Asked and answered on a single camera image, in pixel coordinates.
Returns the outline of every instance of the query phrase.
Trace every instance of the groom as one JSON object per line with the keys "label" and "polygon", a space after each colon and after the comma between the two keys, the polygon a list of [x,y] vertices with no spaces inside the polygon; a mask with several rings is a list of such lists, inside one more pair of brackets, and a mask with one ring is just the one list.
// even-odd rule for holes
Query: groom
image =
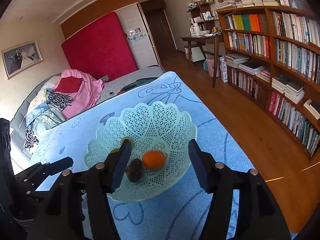
{"label": "groom", "polygon": [[17,65],[18,69],[20,69],[21,63],[22,63],[22,55],[18,51],[18,49],[16,49],[16,54],[14,55],[14,60],[16,61],[16,65]]}

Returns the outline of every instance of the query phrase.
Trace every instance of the red mattress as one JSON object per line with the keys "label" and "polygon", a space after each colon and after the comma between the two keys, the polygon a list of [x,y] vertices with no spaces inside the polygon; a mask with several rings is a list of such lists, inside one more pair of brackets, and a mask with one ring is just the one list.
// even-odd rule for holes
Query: red mattress
{"label": "red mattress", "polygon": [[115,12],[71,36],[62,48],[72,69],[95,79],[108,75],[114,80],[138,69]]}

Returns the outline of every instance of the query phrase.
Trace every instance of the wooden desk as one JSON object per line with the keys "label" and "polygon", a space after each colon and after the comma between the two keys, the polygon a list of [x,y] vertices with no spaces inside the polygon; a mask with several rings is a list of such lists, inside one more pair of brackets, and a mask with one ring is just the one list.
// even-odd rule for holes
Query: wooden desk
{"label": "wooden desk", "polygon": [[216,84],[216,75],[217,75],[217,69],[218,69],[218,52],[219,52],[219,42],[223,42],[222,35],[214,35],[212,37],[203,37],[203,36],[189,36],[189,37],[183,37],[181,38],[183,41],[188,42],[188,53],[189,53],[189,63],[191,64],[191,42],[195,41],[200,48],[204,58],[206,59],[205,54],[212,55],[212,53],[204,51],[202,49],[202,46],[204,43],[214,44],[214,66],[213,66],[213,83],[212,87],[215,87]]}

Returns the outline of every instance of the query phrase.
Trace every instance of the desk leg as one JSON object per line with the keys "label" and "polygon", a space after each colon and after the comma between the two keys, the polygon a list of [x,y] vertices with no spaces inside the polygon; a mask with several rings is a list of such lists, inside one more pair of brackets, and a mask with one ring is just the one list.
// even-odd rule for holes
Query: desk leg
{"label": "desk leg", "polygon": [[191,41],[188,41],[188,55],[189,55],[189,64],[191,64]]}
{"label": "desk leg", "polygon": [[207,57],[205,56],[205,53],[204,53],[204,50],[202,48],[202,45],[200,45],[198,42],[197,42],[197,45],[199,46],[200,50],[201,50],[201,53],[202,55],[204,56],[204,59],[206,59]]}
{"label": "desk leg", "polygon": [[214,39],[214,65],[213,65],[213,84],[214,88],[216,85],[217,70],[218,70],[218,53],[219,53],[219,38]]}

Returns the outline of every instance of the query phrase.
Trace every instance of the screw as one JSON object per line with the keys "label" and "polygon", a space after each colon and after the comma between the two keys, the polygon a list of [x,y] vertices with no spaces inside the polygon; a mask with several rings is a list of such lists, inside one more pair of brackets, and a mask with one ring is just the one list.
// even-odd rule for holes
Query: screw
{"label": "screw", "polygon": [[62,172],[62,176],[68,176],[70,174],[71,170],[64,170]]}
{"label": "screw", "polygon": [[96,164],[96,169],[101,170],[104,168],[104,163],[97,163]]}
{"label": "screw", "polygon": [[216,163],[215,166],[217,169],[223,169],[224,164],[223,163]]}
{"label": "screw", "polygon": [[258,174],[258,171],[256,169],[250,169],[250,173],[252,175],[257,175]]}

